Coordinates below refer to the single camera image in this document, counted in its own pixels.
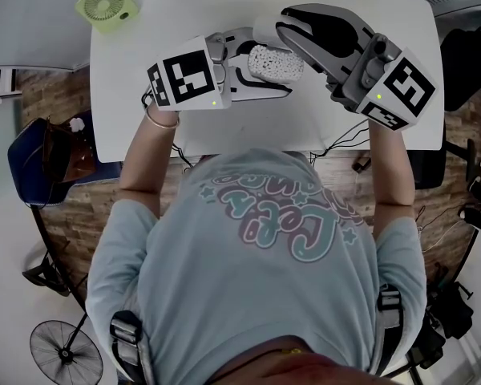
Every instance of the black and white fiducial marker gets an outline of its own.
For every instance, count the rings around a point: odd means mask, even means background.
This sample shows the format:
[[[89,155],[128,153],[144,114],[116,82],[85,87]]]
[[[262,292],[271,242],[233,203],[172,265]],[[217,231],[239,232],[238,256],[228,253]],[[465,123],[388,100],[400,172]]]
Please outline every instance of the black and white fiducial marker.
[[[203,36],[163,53],[148,76],[161,111],[223,108]]]
[[[398,131],[415,125],[436,92],[435,81],[409,49],[390,63],[357,108],[358,113]]]

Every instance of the white table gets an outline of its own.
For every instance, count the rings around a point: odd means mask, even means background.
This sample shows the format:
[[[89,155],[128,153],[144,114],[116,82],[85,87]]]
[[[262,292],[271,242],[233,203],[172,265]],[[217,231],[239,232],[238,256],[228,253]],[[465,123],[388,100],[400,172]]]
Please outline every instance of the white table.
[[[409,149],[439,149],[443,133],[443,71],[430,5],[424,0],[142,0],[139,15],[111,34],[91,38],[91,106],[99,159],[123,160],[143,118],[141,95],[157,55],[197,35],[251,26],[286,6],[344,6],[399,47],[409,47],[439,85],[419,124],[404,132]],[[186,111],[175,143],[188,156],[253,146],[320,150],[362,120],[329,98],[326,77],[306,66],[285,99],[235,103],[227,110]],[[367,138],[366,132],[354,141]],[[364,144],[358,148],[367,148]]]

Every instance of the blue chair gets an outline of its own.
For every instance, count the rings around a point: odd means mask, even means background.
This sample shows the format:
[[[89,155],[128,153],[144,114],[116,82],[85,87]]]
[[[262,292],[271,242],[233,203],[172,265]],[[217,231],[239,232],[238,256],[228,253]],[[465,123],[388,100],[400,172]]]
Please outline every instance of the blue chair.
[[[69,189],[76,184],[89,184],[119,178],[121,163],[101,163],[96,154],[91,110],[75,116],[85,124],[84,135],[94,150],[96,171],[90,176],[68,183],[53,183],[42,170],[42,145],[46,131],[46,120],[31,121],[18,134],[9,147],[10,172],[20,199],[28,205],[45,206],[62,204]]]

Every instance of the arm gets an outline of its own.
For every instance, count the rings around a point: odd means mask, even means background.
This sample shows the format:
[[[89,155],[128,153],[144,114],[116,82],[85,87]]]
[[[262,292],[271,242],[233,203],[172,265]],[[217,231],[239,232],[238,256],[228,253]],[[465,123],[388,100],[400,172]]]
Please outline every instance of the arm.
[[[112,206],[93,255],[87,282],[86,311],[103,349],[113,358],[109,326],[137,287],[146,257],[146,240],[156,218],[146,206],[122,200]]]
[[[414,174],[400,132],[369,121],[376,210],[374,238],[399,217],[414,217]]]
[[[157,123],[172,126],[178,115],[159,111],[153,103],[148,112]],[[155,126],[146,116],[130,144],[119,178],[119,199],[138,201],[160,217],[160,191],[168,170],[175,130]]]

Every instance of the fan grille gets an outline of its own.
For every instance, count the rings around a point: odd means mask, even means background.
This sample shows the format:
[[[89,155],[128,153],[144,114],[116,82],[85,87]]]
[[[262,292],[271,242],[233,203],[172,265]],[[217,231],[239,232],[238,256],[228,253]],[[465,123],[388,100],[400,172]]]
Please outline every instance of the fan grille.
[[[103,363],[96,345],[79,331],[75,336],[70,363],[59,352],[68,344],[76,328],[62,321],[40,323],[30,335],[30,352],[36,365],[58,385],[96,385],[102,378]]]
[[[84,11],[91,20],[103,21],[116,16],[125,0],[86,0]]]

